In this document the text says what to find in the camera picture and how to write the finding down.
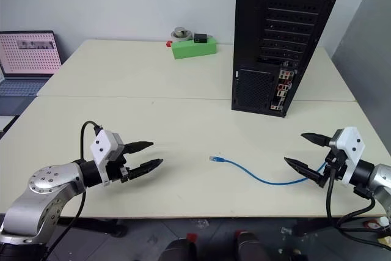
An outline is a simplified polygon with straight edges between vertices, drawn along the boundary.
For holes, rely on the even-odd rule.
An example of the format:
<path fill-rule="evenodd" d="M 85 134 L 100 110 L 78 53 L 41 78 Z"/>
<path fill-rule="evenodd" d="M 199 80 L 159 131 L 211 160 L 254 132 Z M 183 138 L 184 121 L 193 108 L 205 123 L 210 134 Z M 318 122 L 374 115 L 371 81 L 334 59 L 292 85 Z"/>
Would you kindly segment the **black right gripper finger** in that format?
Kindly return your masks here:
<path fill-rule="evenodd" d="M 310 141 L 313 144 L 316 144 L 321 147 L 330 147 L 331 138 L 322 134 L 316 133 L 302 133 L 301 136 Z"/>
<path fill-rule="evenodd" d="M 307 164 L 304 164 L 299 160 L 288 157 L 285 157 L 284 160 L 297 173 L 303 175 L 305 179 L 314 181 L 318 186 L 324 186 L 323 175 L 320 173 L 323 166 L 319 167 L 317 170 L 313 170 L 309 168 Z"/>

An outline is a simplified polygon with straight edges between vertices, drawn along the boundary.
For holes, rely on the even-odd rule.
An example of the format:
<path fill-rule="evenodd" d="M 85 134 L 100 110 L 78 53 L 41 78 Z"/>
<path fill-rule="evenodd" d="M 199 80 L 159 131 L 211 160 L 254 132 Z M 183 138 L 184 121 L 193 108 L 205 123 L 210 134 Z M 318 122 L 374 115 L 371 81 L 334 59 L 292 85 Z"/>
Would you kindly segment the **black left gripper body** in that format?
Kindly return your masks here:
<path fill-rule="evenodd" d="M 120 180 L 122 183 L 127 182 L 130 179 L 130 173 L 129 168 L 125 167 L 125 165 L 125 152 L 121 152 L 119 155 L 117 155 L 116 158 L 114 158 L 113 156 L 110 157 L 106 165 L 108 179 L 111 182 L 116 182 L 118 180 Z"/>

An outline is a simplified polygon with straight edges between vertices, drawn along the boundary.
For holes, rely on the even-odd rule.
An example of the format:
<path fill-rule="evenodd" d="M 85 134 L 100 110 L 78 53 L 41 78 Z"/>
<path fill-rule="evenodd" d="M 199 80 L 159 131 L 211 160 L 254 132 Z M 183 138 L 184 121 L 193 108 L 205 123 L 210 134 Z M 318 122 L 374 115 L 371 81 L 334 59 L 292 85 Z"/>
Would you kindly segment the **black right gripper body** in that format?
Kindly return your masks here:
<path fill-rule="evenodd" d="M 323 188 L 331 177 L 331 172 L 335 171 L 334 179 L 341 180 L 346 172 L 346 160 L 348 159 L 343 150 L 331 149 L 325 158 L 326 165 L 323 174 L 317 184 Z"/>

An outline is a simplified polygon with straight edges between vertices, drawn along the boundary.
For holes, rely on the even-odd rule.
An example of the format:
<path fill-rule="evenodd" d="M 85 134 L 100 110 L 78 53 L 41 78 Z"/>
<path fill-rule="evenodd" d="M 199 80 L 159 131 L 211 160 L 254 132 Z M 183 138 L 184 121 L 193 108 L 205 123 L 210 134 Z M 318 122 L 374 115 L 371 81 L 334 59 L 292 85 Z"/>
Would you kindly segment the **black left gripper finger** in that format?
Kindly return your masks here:
<path fill-rule="evenodd" d="M 127 168 L 128 180 L 133 180 L 135 178 L 138 178 L 138 177 L 141 177 L 145 174 L 148 174 L 152 170 L 156 169 L 162 162 L 163 162 L 163 159 L 154 159 L 154 160 L 150 160 L 146 163 L 141 164 L 137 168 L 134 168 L 134 169 Z"/>
<path fill-rule="evenodd" d="M 137 153 L 143 149 L 146 149 L 147 147 L 152 146 L 153 144 L 153 142 L 148 141 L 131 142 L 124 145 L 123 154 Z"/>

